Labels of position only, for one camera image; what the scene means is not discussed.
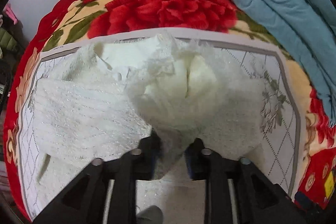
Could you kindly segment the white grid patterned sheet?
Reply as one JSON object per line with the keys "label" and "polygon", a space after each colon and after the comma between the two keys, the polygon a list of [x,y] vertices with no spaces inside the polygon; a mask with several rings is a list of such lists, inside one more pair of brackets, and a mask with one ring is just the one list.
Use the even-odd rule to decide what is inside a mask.
{"label": "white grid patterned sheet", "polygon": [[[185,43],[196,42],[200,46],[223,50],[237,62],[246,76],[263,80],[264,90],[260,111],[261,142],[257,148],[242,156],[248,156],[271,182],[279,184],[286,193],[292,194],[297,188],[296,172],[302,118],[298,102],[291,89],[289,71],[284,56],[275,46],[259,40],[188,28],[155,28],[100,36],[44,51],[38,58],[33,74],[33,83],[28,90],[28,98],[19,115],[23,129],[33,135],[37,145],[33,129],[32,94],[37,81],[48,75],[50,70],[60,61],[74,54],[81,47],[97,42],[132,43],[154,37],[157,34],[168,34]],[[30,220],[34,220],[43,210],[36,187],[39,159],[38,149],[36,169],[30,180],[24,177],[22,169],[18,171],[19,177],[23,180],[23,202]]]}

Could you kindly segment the red floral blanket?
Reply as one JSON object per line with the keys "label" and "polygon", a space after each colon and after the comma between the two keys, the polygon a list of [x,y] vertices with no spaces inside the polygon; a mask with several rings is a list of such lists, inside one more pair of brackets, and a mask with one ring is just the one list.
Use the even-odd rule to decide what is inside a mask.
{"label": "red floral blanket", "polygon": [[[3,129],[3,148],[11,195],[19,214],[29,220],[23,202],[24,177],[32,178],[38,149],[33,135],[23,129],[19,115],[28,98],[33,74],[42,52],[87,38],[156,27],[186,27],[218,31],[277,45],[277,40],[230,0],[60,0],[45,15],[27,46],[14,76]],[[302,170],[298,192],[322,209],[333,204],[335,176],[335,128],[305,71],[290,55],[286,66],[305,113]]]}

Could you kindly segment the cluttered clothes shelf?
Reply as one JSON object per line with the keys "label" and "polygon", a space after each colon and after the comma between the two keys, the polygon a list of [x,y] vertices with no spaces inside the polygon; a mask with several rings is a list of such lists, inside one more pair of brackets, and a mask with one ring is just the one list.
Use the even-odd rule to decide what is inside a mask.
{"label": "cluttered clothes shelf", "polygon": [[14,33],[19,20],[9,5],[1,9],[1,110],[9,96],[11,85],[24,48]]}

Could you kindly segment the white fluffy sweater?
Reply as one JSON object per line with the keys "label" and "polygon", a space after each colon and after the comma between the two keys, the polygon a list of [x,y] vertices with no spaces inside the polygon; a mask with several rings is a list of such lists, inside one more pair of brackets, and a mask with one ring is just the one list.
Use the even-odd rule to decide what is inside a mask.
{"label": "white fluffy sweater", "polygon": [[162,152],[154,180],[138,184],[138,209],[201,223],[204,186],[187,177],[183,153],[195,138],[229,159],[257,148],[263,90],[227,52],[168,34],[81,47],[32,94],[41,209],[90,161],[117,159],[155,131]]}

